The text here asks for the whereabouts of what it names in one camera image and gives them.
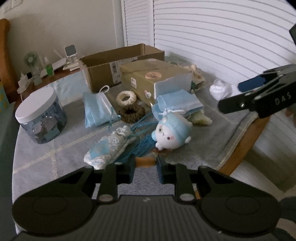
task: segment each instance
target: small figurine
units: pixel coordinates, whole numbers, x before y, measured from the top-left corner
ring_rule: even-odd
[[[158,150],[176,149],[191,141],[192,123],[177,112],[169,112],[159,121],[151,136]]]

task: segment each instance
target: white yarn ring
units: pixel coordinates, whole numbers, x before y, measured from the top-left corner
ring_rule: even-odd
[[[116,97],[116,103],[121,107],[134,104],[136,100],[137,100],[137,96],[133,91],[122,91]]]

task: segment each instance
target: open cardboard box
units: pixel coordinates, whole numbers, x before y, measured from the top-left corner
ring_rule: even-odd
[[[88,87],[93,93],[97,93],[105,85],[112,87],[121,83],[122,64],[148,58],[164,60],[164,57],[164,51],[138,44],[83,57],[79,60],[79,66]]]

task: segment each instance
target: blue hat on plush toy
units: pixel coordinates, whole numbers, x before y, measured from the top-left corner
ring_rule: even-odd
[[[169,112],[160,121],[159,124],[167,126],[175,134],[180,145],[183,145],[190,136],[192,123],[187,121],[179,113]]]

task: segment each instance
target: blue organza pouch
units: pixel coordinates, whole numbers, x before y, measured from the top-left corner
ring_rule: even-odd
[[[204,105],[195,94],[190,94],[185,90],[160,95],[157,97],[157,104],[151,107],[154,117],[159,121],[163,117],[163,112],[180,111],[182,116],[189,116],[201,109]]]
[[[96,94],[83,93],[86,128],[100,126],[106,122],[112,123],[119,118],[102,89]]]

